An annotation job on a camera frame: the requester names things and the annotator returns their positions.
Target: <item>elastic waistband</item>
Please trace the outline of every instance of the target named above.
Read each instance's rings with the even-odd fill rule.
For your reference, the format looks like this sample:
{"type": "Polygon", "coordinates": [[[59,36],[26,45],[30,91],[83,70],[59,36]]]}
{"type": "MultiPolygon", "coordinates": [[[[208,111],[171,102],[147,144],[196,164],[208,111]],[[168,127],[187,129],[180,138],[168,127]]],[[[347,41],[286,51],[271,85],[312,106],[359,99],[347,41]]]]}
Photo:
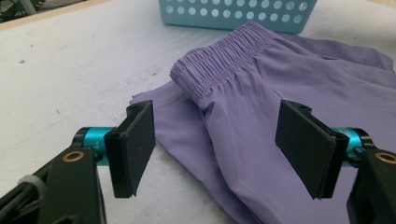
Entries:
{"type": "Polygon", "coordinates": [[[219,42],[195,49],[179,59],[170,76],[195,102],[253,59],[276,33],[250,21],[219,42]]]}

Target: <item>table surface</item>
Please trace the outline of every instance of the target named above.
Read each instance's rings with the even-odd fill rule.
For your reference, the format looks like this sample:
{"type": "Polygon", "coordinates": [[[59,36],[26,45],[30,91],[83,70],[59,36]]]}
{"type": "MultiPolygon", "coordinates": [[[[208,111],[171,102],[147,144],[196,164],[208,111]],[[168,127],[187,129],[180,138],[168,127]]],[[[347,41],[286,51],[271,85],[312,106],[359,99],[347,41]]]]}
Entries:
{"type": "MultiPolygon", "coordinates": [[[[396,8],[319,0],[301,36],[396,59],[396,8]]],[[[84,126],[119,125],[131,96],[170,80],[173,63],[229,31],[166,26],[158,1],[92,0],[0,24],[0,195],[67,148],[84,126]]],[[[137,197],[114,199],[99,167],[108,223],[231,223],[207,191],[156,146],[137,197]]]]}

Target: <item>purple shorts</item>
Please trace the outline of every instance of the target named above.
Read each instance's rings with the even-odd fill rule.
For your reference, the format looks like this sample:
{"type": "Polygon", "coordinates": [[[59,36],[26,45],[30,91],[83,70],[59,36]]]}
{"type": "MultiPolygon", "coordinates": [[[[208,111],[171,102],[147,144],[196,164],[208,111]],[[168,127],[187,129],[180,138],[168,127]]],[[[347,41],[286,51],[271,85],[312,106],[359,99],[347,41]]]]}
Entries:
{"type": "Polygon", "coordinates": [[[348,223],[356,170],[332,199],[313,201],[275,145],[280,100],[313,108],[330,127],[359,127],[395,152],[392,60],[367,48],[277,35],[249,22],[176,62],[154,101],[158,141],[238,223],[348,223]]]}

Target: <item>clothing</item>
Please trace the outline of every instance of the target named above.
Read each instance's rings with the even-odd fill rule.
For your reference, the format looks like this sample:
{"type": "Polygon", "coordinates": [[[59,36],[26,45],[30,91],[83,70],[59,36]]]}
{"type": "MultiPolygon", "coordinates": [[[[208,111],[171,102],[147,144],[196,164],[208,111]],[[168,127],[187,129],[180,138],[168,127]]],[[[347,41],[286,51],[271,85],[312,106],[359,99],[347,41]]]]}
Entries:
{"type": "Polygon", "coordinates": [[[275,145],[280,99],[309,105],[328,126],[363,128],[392,150],[392,61],[372,49],[282,36],[247,23],[180,59],[171,71],[178,87],[131,103],[154,100],[157,139],[238,223],[347,223],[356,170],[342,170],[333,199],[312,201],[275,145]]]}

